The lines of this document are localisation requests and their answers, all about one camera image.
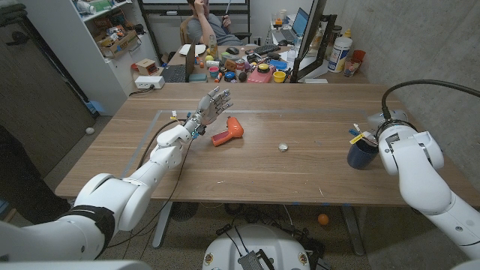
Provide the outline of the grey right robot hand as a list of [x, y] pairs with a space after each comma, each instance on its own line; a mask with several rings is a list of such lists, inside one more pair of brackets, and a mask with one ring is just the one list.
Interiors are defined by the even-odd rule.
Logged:
[[362, 139], [369, 145], [377, 147], [378, 146], [378, 141], [376, 137], [370, 133], [369, 131], [363, 131], [361, 133], [363, 135]]

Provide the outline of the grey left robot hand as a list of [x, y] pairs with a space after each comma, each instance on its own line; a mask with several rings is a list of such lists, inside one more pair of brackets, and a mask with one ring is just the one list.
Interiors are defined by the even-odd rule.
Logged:
[[196, 112], [185, 125], [190, 125], [192, 134], [203, 135], [207, 125], [210, 125], [227, 108], [231, 107], [230, 90], [220, 90], [217, 86], [205, 95], [198, 103]]

